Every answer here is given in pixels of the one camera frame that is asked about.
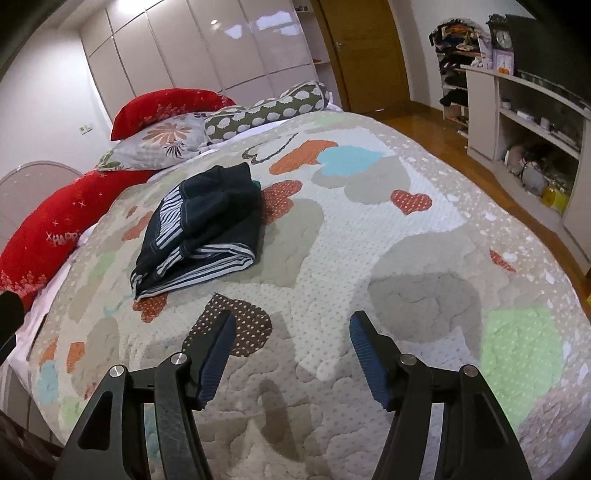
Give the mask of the long red pillow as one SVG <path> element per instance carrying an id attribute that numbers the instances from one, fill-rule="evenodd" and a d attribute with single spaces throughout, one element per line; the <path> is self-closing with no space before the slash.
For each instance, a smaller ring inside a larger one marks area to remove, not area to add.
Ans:
<path id="1" fill-rule="evenodd" d="M 182 114 L 207 115 L 235 101 L 214 91 L 171 88 L 140 95 L 116 115 L 116 144 L 146 127 Z M 29 311 L 37 294 L 126 188 L 144 183 L 152 171 L 97 171 L 95 168 L 45 199 L 20 225 L 1 254 L 1 290 L 16 293 Z"/>

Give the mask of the white shelving unit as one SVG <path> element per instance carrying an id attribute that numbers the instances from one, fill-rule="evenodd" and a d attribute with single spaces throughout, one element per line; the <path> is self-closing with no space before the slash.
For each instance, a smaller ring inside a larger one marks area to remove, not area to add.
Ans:
<path id="1" fill-rule="evenodd" d="M 469 66 L 468 154 L 590 271 L 590 111 L 518 76 Z M 546 186 L 569 196 L 563 214 Z"/>

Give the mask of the dark mantel clock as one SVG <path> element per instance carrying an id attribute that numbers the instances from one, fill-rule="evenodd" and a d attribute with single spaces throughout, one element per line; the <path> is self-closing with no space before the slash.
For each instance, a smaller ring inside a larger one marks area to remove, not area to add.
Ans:
<path id="1" fill-rule="evenodd" d="M 492 14 L 487 22 L 495 50 L 513 51 L 513 41 L 508 20 L 504 15 Z"/>

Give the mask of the olive white patterned bolster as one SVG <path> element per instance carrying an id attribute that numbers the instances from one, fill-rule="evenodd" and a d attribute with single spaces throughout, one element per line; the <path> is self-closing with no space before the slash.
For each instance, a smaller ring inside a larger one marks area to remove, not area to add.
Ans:
<path id="1" fill-rule="evenodd" d="M 324 83 L 299 83 L 279 97 L 259 100 L 252 106 L 233 105 L 214 112 L 204 120 L 205 135 L 209 143 L 221 143 L 252 128 L 325 110 L 331 99 L 332 94 Z"/>

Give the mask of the white wall switch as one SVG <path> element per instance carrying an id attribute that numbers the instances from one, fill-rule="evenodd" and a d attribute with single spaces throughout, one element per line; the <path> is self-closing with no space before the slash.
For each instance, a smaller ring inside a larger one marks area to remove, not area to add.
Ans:
<path id="1" fill-rule="evenodd" d="M 86 135 L 87 133 L 91 132 L 93 127 L 90 124 L 85 124 L 79 127 L 79 132 L 81 135 Z"/>

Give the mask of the wooden door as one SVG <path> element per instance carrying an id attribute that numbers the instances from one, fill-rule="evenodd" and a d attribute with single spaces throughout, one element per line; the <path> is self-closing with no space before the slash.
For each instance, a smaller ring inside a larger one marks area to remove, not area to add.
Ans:
<path id="1" fill-rule="evenodd" d="M 387 1 L 312 3 L 346 110 L 404 114 L 410 90 L 401 41 Z"/>

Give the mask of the cluttered shoe rack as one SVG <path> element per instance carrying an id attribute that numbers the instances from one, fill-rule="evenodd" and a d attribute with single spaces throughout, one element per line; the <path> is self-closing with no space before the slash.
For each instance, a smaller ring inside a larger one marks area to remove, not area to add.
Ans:
<path id="1" fill-rule="evenodd" d="M 466 68 L 482 60 L 479 39 L 483 29 L 470 19 L 452 18 L 439 24 L 429 35 L 441 77 L 445 120 L 454 123 L 458 134 L 469 135 L 469 99 Z"/>

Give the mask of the yellow container on shelf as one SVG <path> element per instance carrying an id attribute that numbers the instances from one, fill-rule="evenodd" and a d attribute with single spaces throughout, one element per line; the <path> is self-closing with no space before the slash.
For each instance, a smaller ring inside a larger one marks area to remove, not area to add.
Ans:
<path id="1" fill-rule="evenodd" d="M 541 196 L 541 202 L 546 207 L 563 214 L 569 202 L 569 196 L 555 187 L 546 186 Z"/>

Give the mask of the grey floral pillow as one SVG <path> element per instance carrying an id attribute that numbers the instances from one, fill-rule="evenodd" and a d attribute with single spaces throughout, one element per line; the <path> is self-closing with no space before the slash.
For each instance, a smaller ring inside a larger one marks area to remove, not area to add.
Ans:
<path id="1" fill-rule="evenodd" d="M 207 146 L 204 114 L 182 114 L 152 124 L 119 141 L 99 160 L 97 171 L 163 170 L 199 154 Z"/>

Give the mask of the black television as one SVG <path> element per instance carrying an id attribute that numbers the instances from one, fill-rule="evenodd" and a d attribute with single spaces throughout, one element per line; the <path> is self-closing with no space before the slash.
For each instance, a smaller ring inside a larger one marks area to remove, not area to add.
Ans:
<path id="1" fill-rule="evenodd" d="M 590 47 L 570 35 L 561 39 L 538 20 L 511 14 L 506 19 L 517 72 L 590 103 Z"/>

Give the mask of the glossy white wardrobe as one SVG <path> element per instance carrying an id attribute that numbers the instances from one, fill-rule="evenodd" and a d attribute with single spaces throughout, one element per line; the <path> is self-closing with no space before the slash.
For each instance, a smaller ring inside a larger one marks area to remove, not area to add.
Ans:
<path id="1" fill-rule="evenodd" d="M 341 102 L 308 1 L 86 1 L 76 14 L 110 118 L 133 98 L 167 88 L 250 105 L 318 80 Z"/>

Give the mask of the heart patterned quilt bedspread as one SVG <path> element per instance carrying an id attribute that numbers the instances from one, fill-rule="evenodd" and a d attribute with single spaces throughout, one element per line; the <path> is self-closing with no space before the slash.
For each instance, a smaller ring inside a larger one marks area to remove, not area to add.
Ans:
<path id="1" fill-rule="evenodd" d="M 135 300 L 130 276 L 161 200 L 240 163 L 263 190 L 256 264 Z M 123 192 L 31 350 L 49 428 L 65 440 L 111 366 L 159 364 L 224 308 L 238 338 L 197 415 L 217 478 L 370 478 L 391 417 L 349 341 L 356 310 L 430 366 L 477 366 L 536 479 L 565 464 L 590 421 L 590 323 L 551 252 L 469 179 L 367 117 L 300 116 Z"/>

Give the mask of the round pale headboard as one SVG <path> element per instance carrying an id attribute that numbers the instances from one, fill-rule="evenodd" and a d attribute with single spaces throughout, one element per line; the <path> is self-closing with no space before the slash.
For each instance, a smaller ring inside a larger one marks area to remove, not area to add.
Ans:
<path id="1" fill-rule="evenodd" d="M 30 162 L 9 172 L 0 184 L 0 247 L 50 195 L 80 178 L 73 167 L 53 161 Z"/>

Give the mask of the navy striped pants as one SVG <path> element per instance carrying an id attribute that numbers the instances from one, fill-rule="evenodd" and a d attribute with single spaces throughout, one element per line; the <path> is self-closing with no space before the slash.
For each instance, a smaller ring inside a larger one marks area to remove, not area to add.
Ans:
<path id="1" fill-rule="evenodd" d="M 130 285 L 136 300 L 184 289 L 256 263 L 263 193 L 249 164 L 214 166 L 173 187 L 145 230 Z"/>

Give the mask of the purple photo frame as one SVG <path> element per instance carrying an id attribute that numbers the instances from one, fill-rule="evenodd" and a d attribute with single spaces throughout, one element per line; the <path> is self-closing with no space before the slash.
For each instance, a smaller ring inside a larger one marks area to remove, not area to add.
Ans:
<path id="1" fill-rule="evenodd" d="M 514 75 L 514 52 L 510 50 L 493 50 L 493 70 L 504 75 Z"/>

